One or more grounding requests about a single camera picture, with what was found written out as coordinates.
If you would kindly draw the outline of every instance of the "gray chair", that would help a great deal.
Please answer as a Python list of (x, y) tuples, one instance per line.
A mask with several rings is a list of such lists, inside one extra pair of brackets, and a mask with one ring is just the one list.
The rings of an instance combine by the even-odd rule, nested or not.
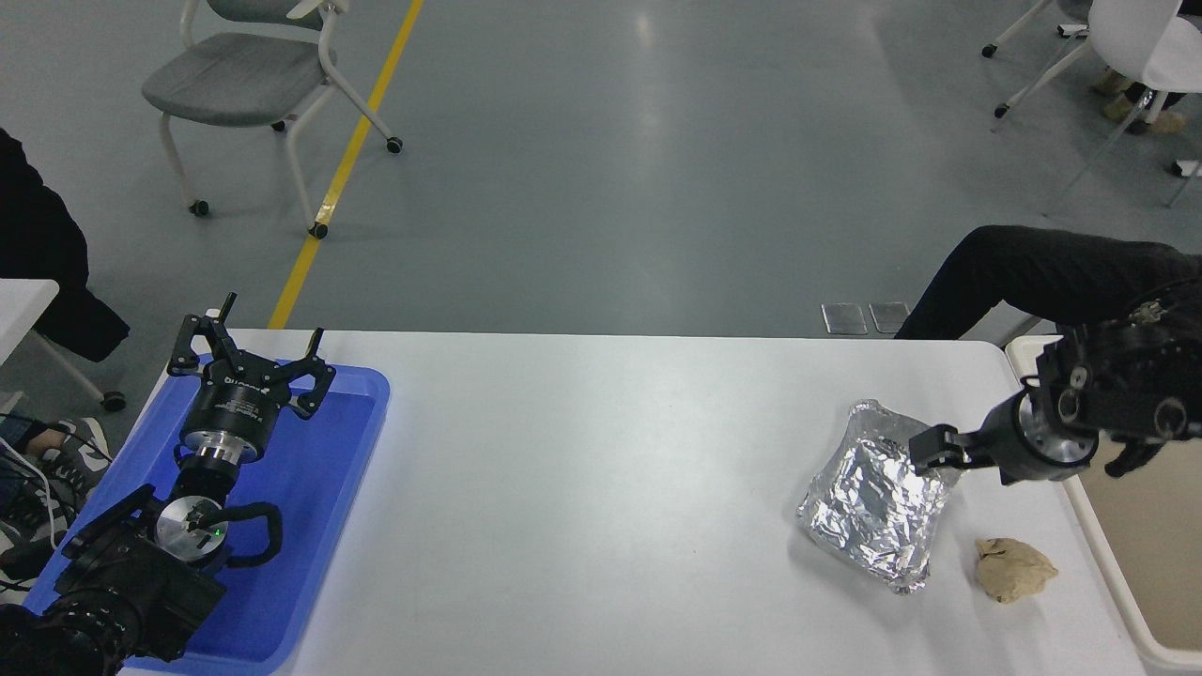
[[(305, 213), (305, 226), (311, 236), (321, 239), (327, 233), (327, 226), (314, 220), (316, 213), (300, 173), (294, 144), (316, 111), (334, 91), (341, 91), (383, 135), (391, 153), (400, 153), (401, 148), (400, 138), (393, 136), (334, 67), (329, 43), (339, 14), (347, 10), (347, 1), (309, 0), (300, 5), (297, 0), (207, 1), (214, 12), (227, 20), (293, 25), (319, 31), (319, 37), (314, 43), (248, 32), (221, 32), (194, 42), (192, 19), (200, 0), (185, 1), (179, 25), (184, 53), (155, 71), (142, 85), (145, 100), (162, 111), (159, 135), (167, 161), (179, 179), (184, 204), (197, 217), (209, 212), (209, 204), (196, 196), (184, 173), (171, 136), (171, 118), (216, 126), (270, 126), (275, 131), (285, 130), (285, 120), (294, 120), (287, 138), (288, 162)], [(315, 7), (317, 11), (305, 12)], [(322, 89), (321, 94), (296, 115), (293, 111), (317, 89)]]

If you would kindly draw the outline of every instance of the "black pants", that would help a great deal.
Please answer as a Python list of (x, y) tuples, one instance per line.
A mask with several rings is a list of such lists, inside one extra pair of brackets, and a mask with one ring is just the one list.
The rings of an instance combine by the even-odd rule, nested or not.
[[(1124, 91), (1123, 95), (1126, 96), (1127, 101), (1131, 101), (1132, 103), (1138, 103), (1139, 96), (1143, 96), (1143, 93), (1147, 90), (1148, 88), (1144, 87), (1142, 82), (1137, 82), (1131, 87), (1127, 87), (1126, 91)], [(1178, 101), (1180, 101), (1184, 97), (1185, 95), (1182, 94), (1180, 91), (1171, 91), (1168, 96), (1165, 97), (1165, 105), (1160, 109), (1167, 111), (1168, 108), (1176, 106)]]
[(1202, 256), (1167, 244), (978, 227), (944, 261), (897, 338), (959, 338), (1001, 301), (1057, 324), (1118, 319), (1146, 293), (1198, 274)]
[(59, 195), (0, 129), (0, 277), (53, 279), (59, 292), (34, 328), (59, 345), (101, 361), (129, 325), (88, 290), (88, 243)]

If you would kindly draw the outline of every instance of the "chair leg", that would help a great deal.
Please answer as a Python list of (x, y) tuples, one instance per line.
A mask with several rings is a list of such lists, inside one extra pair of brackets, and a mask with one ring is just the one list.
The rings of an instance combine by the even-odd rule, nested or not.
[(368, 121), (371, 123), (371, 126), (376, 128), (376, 130), (381, 135), (383, 135), (385, 140), (391, 141), (395, 138), (395, 136), (392, 135), (392, 130), (388, 129), (388, 125), (386, 125), (383, 120), (380, 119), (380, 115), (377, 115), (375, 111), (368, 107), (367, 102), (358, 95), (357, 91), (355, 91), (355, 88), (351, 87), (351, 83), (346, 82), (346, 78), (343, 77), (343, 73), (338, 72), (338, 70), (334, 67), (329, 67), (326, 70), (326, 75), (328, 75), (329, 79), (333, 81), (333, 83), (338, 85), (339, 89), (343, 90), (343, 94), (346, 94), (346, 97), (350, 99), (352, 103), (355, 103), (355, 107), (363, 113), (363, 117), (368, 118)]
[(1001, 47), (1002, 45), (1006, 43), (1007, 40), (1013, 37), (1016, 32), (1023, 30), (1023, 28), (1025, 28), (1027, 24), (1031, 23), (1031, 19), (1035, 18), (1035, 14), (1042, 12), (1043, 8), (1051, 4), (1052, 0), (1040, 0), (1034, 7), (1028, 10), (1025, 14), (1018, 17), (1017, 22), (1010, 24), (1010, 28), (1007, 28), (1005, 31), (1002, 31), (1001, 35), (995, 37), (993, 42), (986, 45), (984, 49), (981, 49), (981, 55), (984, 57), (986, 59), (993, 58), (993, 53), (998, 51), (998, 47)]
[(208, 214), (208, 202), (196, 198), (196, 190), (192, 189), (192, 183), (188, 179), (188, 174), (184, 173), (184, 164), (179, 161), (179, 150), (175, 149), (175, 140), (171, 136), (171, 115), (167, 113), (163, 113), (159, 118), (159, 140), (162, 141), (162, 149), (167, 153), (167, 164), (171, 165), (171, 171), (175, 173), (175, 179), (179, 182), (179, 191), (184, 200), (184, 206), (192, 215), (203, 217)]
[(1085, 176), (1085, 173), (1094, 166), (1094, 164), (1099, 160), (1099, 158), (1101, 158), (1102, 154), (1105, 154), (1107, 150), (1111, 149), (1111, 146), (1113, 146), (1114, 142), (1118, 141), (1120, 136), (1123, 136), (1123, 132), (1126, 131), (1126, 128), (1131, 126), (1131, 123), (1135, 121), (1135, 118), (1143, 112), (1144, 106), (1147, 106), (1150, 101), (1152, 101), (1152, 90), (1149, 89), (1143, 93), (1143, 96), (1139, 96), (1139, 101), (1135, 105), (1135, 107), (1131, 108), (1131, 112), (1127, 113), (1127, 117), (1124, 118), (1123, 123), (1119, 124), (1117, 128), (1114, 128), (1114, 131), (1112, 131), (1111, 135), (1106, 137), (1106, 142), (1102, 143), (1102, 146), (1094, 152), (1094, 154), (1089, 158), (1089, 161), (1085, 162), (1085, 166), (1081, 167), (1081, 171), (1077, 172), (1077, 176), (1072, 177), (1072, 180), (1069, 182), (1069, 185), (1065, 185), (1064, 189), (1057, 192), (1055, 197), (1048, 201), (1047, 207), (1043, 208), (1042, 212), (1043, 215), (1048, 215), (1048, 212), (1052, 210), (1052, 207), (1055, 207), (1057, 203), (1060, 202), (1060, 200), (1063, 200), (1064, 196), (1067, 195), (1070, 190), (1072, 190), (1072, 186), (1076, 185), (1077, 182), (1081, 180), (1083, 176)]
[(1152, 107), (1138, 120), (1131, 123), (1131, 134), (1139, 135), (1148, 131), (1165, 109), (1165, 101), (1168, 100), (1168, 91), (1158, 91), (1152, 100)]
[(1013, 94), (1013, 96), (1011, 96), (1010, 99), (1006, 99), (1005, 102), (1000, 103), (996, 108), (994, 108), (993, 109), (993, 117), (995, 117), (998, 119), (1001, 119), (1006, 113), (1008, 113), (1011, 109), (1016, 108), (1019, 102), (1022, 102), (1028, 96), (1030, 96), (1031, 94), (1034, 94), (1035, 91), (1037, 91), (1040, 88), (1042, 88), (1045, 84), (1047, 84), (1048, 82), (1051, 82), (1052, 78), (1054, 78), (1055, 76), (1058, 76), (1061, 72), (1064, 72), (1069, 66), (1071, 66), (1072, 64), (1077, 63), (1078, 59), (1081, 59), (1082, 57), (1084, 57), (1089, 52), (1093, 52), (1093, 49), (1094, 48), (1089, 43), (1089, 38), (1087, 37), (1085, 41), (1079, 47), (1077, 47), (1076, 49), (1073, 49), (1072, 52), (1070, 52), (1067, 57), (1060, 59), (1052, 67), (1049, 67), (1046, 71), (1043, 71), (1043, 73), (1040, 75), (1040, 77), (1034, 83), (1031, 83), (1031, 84), (1029, 84), (1029, 85), (1019, 89), (1018, 91), (1016, 91)]
[[(1040, 70), (1040, 75), (1036, 77), (1035, 82), (1019, 89), (1018, 93), (1016, 93), (1013, 96), (1010, 97), (1010, 100), (994, 108), (993, 117), (998, 118), (998, 121), (993, 124), (993, 129), (990, 129), (989, 131), (996, 132), (999, 129), (1001, 129), (1001, 125), (1006, 121), (1006, 113), (1020, 106), (1022, 102), (1027, 100), (1027, 96), (1033, 94), (1040, 87), (1043, 87), (1043, 84), (1047, 83), (1048, 79), (1052, 79), (1052, 77), (1055, 77), (1057, 75), (1063, 72), (1064, 69), (1072, 65), (1073, 63), (1072, 60), (1081, 58), (1079, 55), (1075, 54), (1077, 54), (1077, 52), (1084, 48), (1085, 45), (1078, 46), (1077, 51), (1075, 51), (1072, 54), (1069, 54), (1069, 57), (1072, 58), (1072, 60), (1069, 60), (1069, 58), (1063, 58), (1065, 51), (1069, 49), (1071, 45), (1072, 45), (1071, 40), (1061, 45), (1055, 51), (1055, 53), (1052, 54), (1052, 58), (1048, 59), (1046, 64), (1043, 64), (1043, 67)], [(1048, 77), (1047, 73), (1052, 72), (1052, 69), (1057, 66), (1060, 66), (1060, 70), (1058, 70), (1055, 73)]]
[(305, 125), (309, 124), (309, 120), (314, 118), (317, 109), (329, 100), (329, 96), (333, 93), (333, 88), (327, 87), (326, 90), (317, 96), (317, 100), (309, 106), (309, 109), (297, 118), (297, 121), (292, 123), (292, 129), (288, 130), (288, 140), (285, 143), (285, 147), (288, 150), (288, 165), (292, 167), (292, 180), (296, 184), (297, 194), (300, 196), (300, 208), (304, 209), (305, 220), (310, 223), (316, 218), (316, 214), (313, 210), (313, 202), (309, 201), (309, 189), (305, 188), (304, 174), (300, 173), (300, 160), (297, 159), (297, 137), (302, 131), (304, 131)]
[(1185, 189), (1190, 186), (1190, 183), (1195, 178), (1197, 178), (1200, 171), (1202, 171), (1202, 161), (1194, 164), (1194, 171), (1185, 174), (1185, 180), (1182, 182), (1182, 185), (1180, 188), (1177, 189), (1177, 192), (1173, 192), (1173, 198), (1170, 200), (1167, 204), (1165, 204), (1166, 207), (1173, 208), (1173, 204), (1177, 203), (1177, 198), (1180, 197), (1182, 194), (1185, 192)]
[(42, 350), (46, 351), (46, 354), (52, 360), (54, 360), (54, 362), (56, 362), (60, 367), (63, 367), (63, 370), (67, 372), (67, 375), (70, 375), (72, 380), (75, 380), (81, 387), (83, 387), (84, 392), (88, 392), (88, 395), (91, 396), (93, 399), (95, 399), (102, 407), (105, 407), (105, 410), (118, 411), (125, 408), (124, 395), (121, 395), (120, 392), (101, 392), (100, 389), (96, 387), (91, 380), (88, 380), (87, 375), (81, 373), (79, 369), (75, 367), (75, 364), (69, 362), (66, 357), (64, 357), (54, 348), (54, 345), (50, 345), (49, 340), (42, 338), (42, 336), (36, 331), (31, 331), (29, 334), (32, 336), (34, 343), (41, 346)]

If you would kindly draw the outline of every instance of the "white table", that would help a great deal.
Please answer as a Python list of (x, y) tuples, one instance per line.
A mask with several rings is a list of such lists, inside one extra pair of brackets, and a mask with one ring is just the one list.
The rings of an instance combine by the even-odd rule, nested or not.
[(0, 279), (0, 363), (34, 327), (59, 292), (49, 279)]
[[(308, 340), (233, 334), (279, 357)], [(911, 597), (795, 524), (856, 399), (975, 429), (1017, 390), (992, 345), (332, 331), (322, 346), (387, 375), (392, 399), (281, 674), (1144, 672), (1058, 485), (968, 474)], [(1002, 535), (1060, 569), (1042, 594), (999, 605), (975, 586), (974, 538)]]

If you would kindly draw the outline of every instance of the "blue plastic tray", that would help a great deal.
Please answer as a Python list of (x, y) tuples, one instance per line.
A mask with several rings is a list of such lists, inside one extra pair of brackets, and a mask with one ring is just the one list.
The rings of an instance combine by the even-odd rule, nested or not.
[[(231, 505), (266, 500), (284, 516), (284, 547), (266, 565), (225, 569), (228, 587), (213, 615), (174, 662), (131, 658), (130, 666), (174, 674), (258, 676), (292, 653), (338, 544), (346, 512), (371, 456), (388, 402), (388, 380), (379, 372), (339, 366), (321, 409), (309, 421), (281, 411), (267, 452), (243, 466)], [(311, 386), (309, 378), (294, 389)], [(172, 450), (200, 387), (197, 378), (168, 378), (145, 417), (126, 441), (103, 481), (76, 520), (75, 530), (143, 484), (165, 498), (178, 470)], [(260, 552), (267, 544), (261, 520), (234, 523), (227, 542), (236, 552)], [(55, 552), (25, 599), (42, 612), (58, 598), (54, 581), (67, 559)]]

